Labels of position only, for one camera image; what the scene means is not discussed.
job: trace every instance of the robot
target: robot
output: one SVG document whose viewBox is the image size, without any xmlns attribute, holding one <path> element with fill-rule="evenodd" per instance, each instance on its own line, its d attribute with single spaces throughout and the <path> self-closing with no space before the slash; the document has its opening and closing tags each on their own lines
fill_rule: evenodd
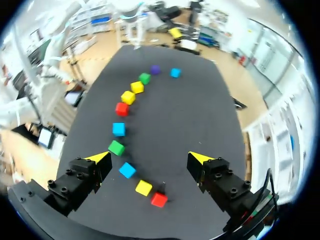
<svg viewBox="0 0 320 240">
<path fill-rule="evenodd" d="M 32 66 L 19 43 L 19 29 L 13 26 L 13 43 L 24 66 L 23 70 L 29 79 L 30 92 L 27 97 L 11 101 L 0 106 L 0 125 L 13 129 L 29 122 L 49 123 L 68 134 L 76 117 L 76 110 L 64 99 L 66 83 L 73 78 L 59 70 L 63 48 L 70 33 L 69 19 L 89 0 L 73 2 L 58 17 L 52 16 L 45 29 L 51 37 L 43 60 L 41 76 L 36 76 Z"/>
</svg>

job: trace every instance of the wooden floor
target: wooden floor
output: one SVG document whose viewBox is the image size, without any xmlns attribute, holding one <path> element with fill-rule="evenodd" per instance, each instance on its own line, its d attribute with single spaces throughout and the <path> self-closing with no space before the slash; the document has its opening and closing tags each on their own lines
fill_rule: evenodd
<svg viewBox="0 0 320 240">
<path fill-rule="evenodd" d="M 114 32 L 98 33 L 96 37 L 97 43 L 77 56 L 81 71 L 89 84 L 92 84 L 97 79 L 106 64 L 119 49 Z M 158 41 L 150 42 L 152 39 L 158 39 Z M 145 45 L 166 43 L 172 46 L 172 37 L 166 33 L 148 33 L 145 40 Z M 198 50 L 202 51 L 202 57 L 213 60 L 217 65 L 230 91 L 230 95 L 247 105 L 247 109 L 237 111 L 242 129 L 267 110 L 263 97 L 251 75 L 232 58 L 231 54 L 200 44 L 198 45 Z M 72 74 L 65 61 L 61 63 L 61 69 Z"/>
<path fill-rule="evenodd" d="M 89 84 L 95 82 L 119 49 L 115 32 L 99 33 L 96 37 L 96 44 L 76 56 L 84 78 Z M 150 43 L 151 39 L 158 39 L 158 42 Z M 146 36 L 146 45 L 163 43 L 171 45 L 172 38 L 165 33 L 149 33 Z M 247 127 L 267 110 L 262 95 L 249 72 L 239 65 L 229 53 L 202 45 L 199 45 L 198 49 L 202 50 L 202 57 L 214 61 L 212 64 L 217 65 L 230 95 L 247 105 L 247 109 L 237 111 L 241 128 Z M 72 74 L 66 61 L 61 63 L 60 68 Z M 52 159 L 46 155 L 43 149 L 33 145 L 19 134 L 6 130 L 1 132 L 1 137 L 5 153 L 10 153 L 13 156 L 17 172 L 23 174 L 25 181 L 29 182 L 32 178 L 47 188 L 47 181 L 56 178 L 59 160 Z"/>
</svg>

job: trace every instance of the green cube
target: green cube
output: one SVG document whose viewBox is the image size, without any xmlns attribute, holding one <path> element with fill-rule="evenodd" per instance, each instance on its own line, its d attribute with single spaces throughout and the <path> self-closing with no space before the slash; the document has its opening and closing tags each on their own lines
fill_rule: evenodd
<svg viewBox="0 0 320 240">
<path fill-rule="evenodd" d="M 143 85 L 147 85 L 150 82 L 150 76 L 150 74 L 144 72 L 139 76 L 139 81 L 142 82 Z"/>
<path fill-rule="evenodd" d="M 125 146 L 119 142 L 113 140 L 110 146 L 108 147 L 109 151 L 114 153 L 117 156 L 121 156 L 125 151 Z"/>
</svg>

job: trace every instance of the yellow object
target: yellow object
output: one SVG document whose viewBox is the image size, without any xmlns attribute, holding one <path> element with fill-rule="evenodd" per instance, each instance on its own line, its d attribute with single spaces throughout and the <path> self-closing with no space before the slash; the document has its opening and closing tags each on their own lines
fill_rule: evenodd
<svg viewBox="0 0 320 240">
<path fill-rule="evenodd" d="M 110 153 L 109 151 L 105 151 L 97 155 L 86 157 L 85 159 L 90 159 L 91 161 L 95 161 L 95 163 L 97 164 L 101 159 L 103 159 L 109 153 Z"/>
<path fill-rule="evenodd" d="M 131 91 L 135 94 L 143 93 L 145 90 L 145 86 L 140 81 L 136 81 L 130 84 Z"/>
<path fill-rule="evenodd" d="M 193 152 L 193 151 L 190 151 L 189 153 L 192 154 L 202 165 L 204 164 L 204 162 L 206 162 L 208 160 L 215 160 L 216 159 L 213 157 L 201 155 L 201 154 Z"/>
<path fill-rule="evenodd" d="M 122 102 L 131 105 L 136 100 L 136 95 L 131 91 L 125 91 L 121 95 Z"/>
<path fill-rule="evenodd" d="M 150 183 L 147 183 L 146 181 L 140 180 L 140 182 L 138 183 L 138 185 L 135 188 L 135 191 L 144 195 L 144 196 L 148 196 L 151 189 L 152 189 L 152 185 Z"/>
<path fill-rule="evenodd" d="M 175 39 L 182 37 L 181 32 L 180 32 L 179 29 L 176 28 L 176 27 L 169 29 L 169 33 L 170 33 L 170 34 L 172 35 L 172 37 L 174 37 Z"/>
</svg>

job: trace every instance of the table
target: table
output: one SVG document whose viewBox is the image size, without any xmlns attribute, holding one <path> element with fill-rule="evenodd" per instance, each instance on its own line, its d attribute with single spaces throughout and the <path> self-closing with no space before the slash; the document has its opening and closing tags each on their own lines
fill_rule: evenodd
<svg viewBox="0 0 320 240">
<path fill-rule="evenodd" d="M 121 94 L 130 90 L 151 65 L 152 76 L 144 93 L 137 94 L 130 115 L 116 116 Z M 180 78 L 171 78 L 180 68 Z M 112 154 L 113 169 L 97 194 L 90 194 L 69 215 L 76 222 L 119 236 L 207 240 L 223 231 L 229 216 L 208 193 L 202 194 L 187 170 L 188 152 L 224 157 L 239 177 L 245 176 L 245 147 L 236 108 L 215 64 L 200 56 L 165 47 L 123 46 L 94 82 L 78 109 L 64 144 L 57 176 L 76 157 L 108 150 L 116 139 L 112 124 L 124 121 L 127 136 L 122 157 Z M 126 179 L 119 173 L 125 163 L 137 170 Z M 169 202 L 151 205 L 135 188 L 140 179 L 156 189 L 166 183 Z"/>
</svg>

